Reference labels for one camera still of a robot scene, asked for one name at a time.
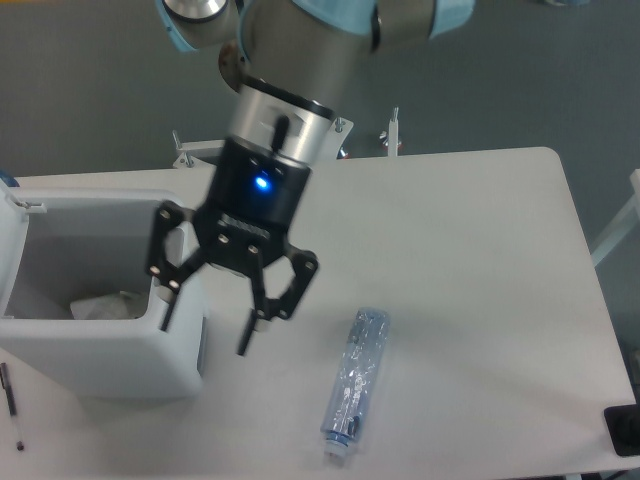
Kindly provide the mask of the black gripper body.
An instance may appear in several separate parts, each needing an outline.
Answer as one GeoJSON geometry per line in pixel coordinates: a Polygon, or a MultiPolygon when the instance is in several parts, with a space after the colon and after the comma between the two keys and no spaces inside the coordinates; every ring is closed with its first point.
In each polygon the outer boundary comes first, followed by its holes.
{"type": "Polygon", "coordinates": [[[227,139],[207,195],[192,217],[204,261],[247,276],[251,248],[265,267],[299,253],[289,230],[310,176],[306,164],[227,139]]]}

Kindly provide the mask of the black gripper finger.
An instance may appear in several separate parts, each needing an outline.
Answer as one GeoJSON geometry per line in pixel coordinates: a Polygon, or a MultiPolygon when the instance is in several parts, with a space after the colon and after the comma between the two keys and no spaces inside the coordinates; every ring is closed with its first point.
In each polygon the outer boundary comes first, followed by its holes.
{"type": "Polygon", "coordinates": [[[319,270],[317,256],[312,251],[287,247],[284,255],[290,261],[293,276],[279,297],[269,298],[266,294],[265,264],[262,251],[258,247],[248,248],[248,273],[246,276],[250,281],[253,308],[250,310],[238,342],[237,355],[244,356],[246,354],[251,337],[260,322],[270,322],[275,317],[283,320],[290,320],[293,317],[319,270]]]}
{"type": "Polygon", "coordinates": [[[171,200],[163,200],[156,208],[148,244],[145,269],[168,291],[167,310],[160,325],[161,331],[168,331],[173,311],[181,290],[186,282],[204,266],[204,253],[197,248],[186,260],[176,265],[168,257],[168,239],[183,223],[192,223],[194,211],[171,200]]]}

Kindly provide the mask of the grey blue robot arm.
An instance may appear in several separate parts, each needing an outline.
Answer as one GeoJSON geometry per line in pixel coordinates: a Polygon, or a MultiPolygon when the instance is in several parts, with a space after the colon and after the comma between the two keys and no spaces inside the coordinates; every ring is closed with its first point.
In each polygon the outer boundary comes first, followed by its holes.
{"type": "Polygon", "coordinates": [[[384,44],[430,39],[464,25],[471,1],[244,1],[237,45],[239,101],[208,192],[195,209],[155,211],[146,270],[175,304],[211,265],[246,277],[253,307],[239,340],[289,319],[318,271],[289,230],[313,163],[356,63],[384,44]]]}

